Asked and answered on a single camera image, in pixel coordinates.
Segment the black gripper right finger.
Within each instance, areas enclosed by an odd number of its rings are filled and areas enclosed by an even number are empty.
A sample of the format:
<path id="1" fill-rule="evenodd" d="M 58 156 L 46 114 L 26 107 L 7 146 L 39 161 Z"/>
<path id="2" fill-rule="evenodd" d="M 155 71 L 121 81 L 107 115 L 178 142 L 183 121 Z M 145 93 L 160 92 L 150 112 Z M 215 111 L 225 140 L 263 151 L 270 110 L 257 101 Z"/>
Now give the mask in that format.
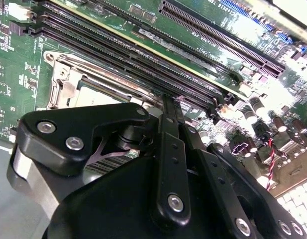
<path id="1" fill-rule="evenodd" d="M 177 239 L 305 239 L 293 216 L 219 144 L 203 145 L 183 124 L 192 216 Z"/>

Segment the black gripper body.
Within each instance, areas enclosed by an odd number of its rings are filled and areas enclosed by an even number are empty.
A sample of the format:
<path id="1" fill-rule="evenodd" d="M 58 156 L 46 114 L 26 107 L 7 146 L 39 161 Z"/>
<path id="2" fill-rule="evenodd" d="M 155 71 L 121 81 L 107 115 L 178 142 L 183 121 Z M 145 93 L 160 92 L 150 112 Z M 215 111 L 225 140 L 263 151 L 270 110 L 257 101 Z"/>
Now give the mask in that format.
<path id="1" fill-rule="evenodd" d="M 218 159 L 189 126 L 163 132 L 155 157 L 130 163 L 73 192 L 46 239 L 232 239 L 232 194 Z"/>

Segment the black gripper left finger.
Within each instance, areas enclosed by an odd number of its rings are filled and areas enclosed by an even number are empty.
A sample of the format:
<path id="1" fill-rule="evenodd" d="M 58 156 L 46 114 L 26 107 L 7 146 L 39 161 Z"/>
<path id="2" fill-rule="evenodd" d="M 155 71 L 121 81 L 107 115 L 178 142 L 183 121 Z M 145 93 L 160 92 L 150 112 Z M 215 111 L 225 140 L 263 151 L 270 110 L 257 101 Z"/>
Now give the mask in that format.
<path id="1" fill-rule="evenodd" d="M 162 102 L 158 117 L 136 103 L 25 114 L 10 160 L 12 187 L 37 202 L 51 220 L 73 192 L 135 159 L 155 157 L 161 133 L 179 138 L 180 104 L 168 96 Z"/>

